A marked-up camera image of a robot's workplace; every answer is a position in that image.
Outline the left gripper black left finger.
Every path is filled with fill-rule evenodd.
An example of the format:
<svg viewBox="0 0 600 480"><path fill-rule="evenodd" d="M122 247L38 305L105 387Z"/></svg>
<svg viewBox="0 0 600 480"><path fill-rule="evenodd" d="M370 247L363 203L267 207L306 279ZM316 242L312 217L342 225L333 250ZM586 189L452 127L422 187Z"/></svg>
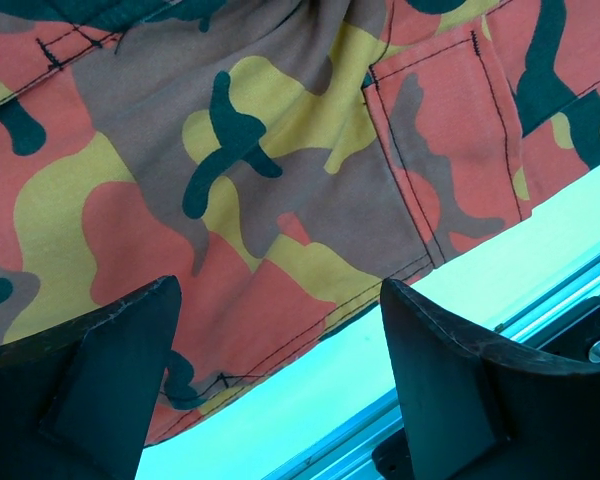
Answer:
<svg viewBox="0 0 600 480"><path fill-rule="evenodd" d="M181 306L166 276L0 346L0 479L132 479Z"/></svg>

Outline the orange camouflage trousers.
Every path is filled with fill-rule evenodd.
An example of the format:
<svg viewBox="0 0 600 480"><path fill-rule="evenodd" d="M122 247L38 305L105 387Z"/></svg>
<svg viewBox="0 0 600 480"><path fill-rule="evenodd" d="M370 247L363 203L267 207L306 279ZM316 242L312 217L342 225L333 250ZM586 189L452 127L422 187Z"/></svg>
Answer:
<svg viewBox="0 0 600 480"><path fill-rule="evenodd" d="M600 165L600 1L0 1L0 345L162 276L186 431Z"/></svg>

